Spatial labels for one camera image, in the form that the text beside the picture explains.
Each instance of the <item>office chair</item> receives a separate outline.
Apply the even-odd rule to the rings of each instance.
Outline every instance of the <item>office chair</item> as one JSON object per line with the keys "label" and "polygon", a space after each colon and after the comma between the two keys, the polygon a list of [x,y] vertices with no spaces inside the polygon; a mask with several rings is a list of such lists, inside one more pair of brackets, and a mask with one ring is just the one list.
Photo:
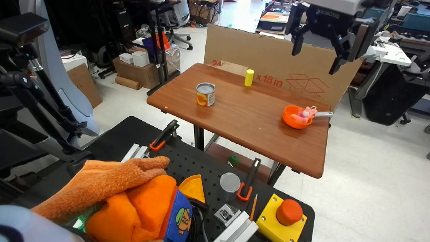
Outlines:
{"label": "office chair", "polygon": [[[173,32],[174,28],[179,28],[188,23],[190,20],[190,8],[188,7],[188,2],[181,0],[181,3],[176,4],[172,7],[172,11],[162,13],[160,15],[161,24],[166,27],[166,30],[170,29],[170,32],[166,33],[166,37],[169,43],[174,43],[175,40],[183,42],[189,47],[187,50],[193,50],[193,44],[189,42],[191,36],[189,34],[175,34]],[[155,11],[152,11],[152,18],[155,19]]]}

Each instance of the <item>orange clip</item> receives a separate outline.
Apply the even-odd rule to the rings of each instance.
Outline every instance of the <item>orange clip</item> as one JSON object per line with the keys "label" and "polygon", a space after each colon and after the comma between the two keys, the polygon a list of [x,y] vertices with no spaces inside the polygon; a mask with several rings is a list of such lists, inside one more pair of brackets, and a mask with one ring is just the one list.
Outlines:
{"label": "orange clip", "polygon": [[239,189],[237,190],[237,194],[236,194],[236,196],[237,196],[237,198],[239,198],[239,200],[241,200],[241,201],[243,201],[243,202],[246,202],[246,201],[248,201],[249,200],[249,197],[251,196],[251,193],[252,193],[252,186],[249,186],[249,188],[248,188],[248,194],[246,195],[246,197],[242,197],[241,195],[240,195],[240,192],[242,191],[242,188],[243,188],[243,186],[245,185],[245,183],[244,182],[242,182],[241,184],[240,184],[240,186],[239,186]]}
{"label": "orange clip", "polygon": [[155,140],[149,145],[149,148],[154,151],[159,151],[161,147],[166,143],[165,141],[162,141],[157,147],[152,146],[155,143]]}

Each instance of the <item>black pegboard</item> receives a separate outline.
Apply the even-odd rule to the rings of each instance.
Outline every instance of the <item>black pegboard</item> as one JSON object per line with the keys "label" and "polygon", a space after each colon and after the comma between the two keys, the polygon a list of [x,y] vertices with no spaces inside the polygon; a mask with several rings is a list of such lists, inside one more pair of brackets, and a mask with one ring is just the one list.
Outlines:
{"label": "black pegboard", "polygon": [[[176,179],[177,184],[181,184],[183,180],[187,179],[190,176],[200,174],[202,176],[202,183],[203,183],[203,191],[205,193],[205,201],[208,205],[208,211],[203,213],[204,216],[204,226],[206,235],[209,241],[215,240],[222,231],[224,231],[225,227],[224,225],[213,216],[213,214],[218,211],[224,204],[225,200],[221,196],[220,193],[220,183],[219,179],[221,178],[221,175],[227,172],[233,172],[235,173],[240,180],[243,182],[246,179],[246,174],[227,165],[222,165],[219,162],[216,162],[214,160],[211,160],[211,158],[208,159],[202,159],[202,160],[196,160],[193,157],[190,157],[181,151],[176,150],[175,148],[164,145],[162,149],[159,151],[151,151],[150,157],[155,156],[166,156],[170,159],[169,165],[166,167],[166,173],[169,176],[172,176]],[[251,206],[253,202],[253,198],[256,193],[258,193],[258,202],[255,208],[255,215],[254,215],[254,221],[256,221],[260,215],[260,213],[263,211],[265,205],[271,198],[273,193],[276,193],[277,195],[283,197],[283,198],[290,198],[294,199],[279,190],[262,183],[260,181],[254,180],[254,183],[252,184],[253,191],[251,194],[250,202],[242,202],[238,199],[236,199],[232,205],[241,211],[246,211],[248,214],[251,213]],[[298,242],[310,242],[312,239],[312,230],[313,230],[313,220],[314,220],[314,212],[311,207],[308,205],[303,204],[302,202],[298,201],[304,210],[304,214],[308,216],[309,224],[307,223],[304,228],[305,238],[299,239]],[[196,234],[196,241],[204,241],[203,235],[201,233]],[[259,234],[257,232],[249,241],[268,241],[263,235]]]}

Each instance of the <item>wooden table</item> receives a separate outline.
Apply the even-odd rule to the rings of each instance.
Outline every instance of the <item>wooden table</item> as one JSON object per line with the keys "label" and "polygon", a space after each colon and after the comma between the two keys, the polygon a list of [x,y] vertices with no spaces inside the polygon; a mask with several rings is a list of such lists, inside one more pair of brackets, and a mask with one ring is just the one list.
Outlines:
{"label": "wooden table", "polygon": [[[215,85],[215,103],[203,107],[196,101],[196,85]],[[287,105],[330,106],[315,99],[254,81],[200,63],[160,88],[147,102],[164,112],[194,124],[196,147],[203,149],[203,129],[278,162],[269,181],[274,184],[285,166],[321,178],[326,155],[328,118],[316,118],[304,130],[289,127],[281,118]]]}

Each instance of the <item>tin can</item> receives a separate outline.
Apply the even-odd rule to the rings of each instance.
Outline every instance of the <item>tin can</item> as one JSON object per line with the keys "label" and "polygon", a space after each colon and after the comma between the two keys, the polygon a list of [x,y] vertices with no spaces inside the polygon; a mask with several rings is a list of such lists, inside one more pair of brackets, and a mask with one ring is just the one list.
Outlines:
{"label": "tin can", "polygon": [[210,106],[215,102],[215,85],[212,83],[200,83],[196,86],[197,103],[201,106]]}

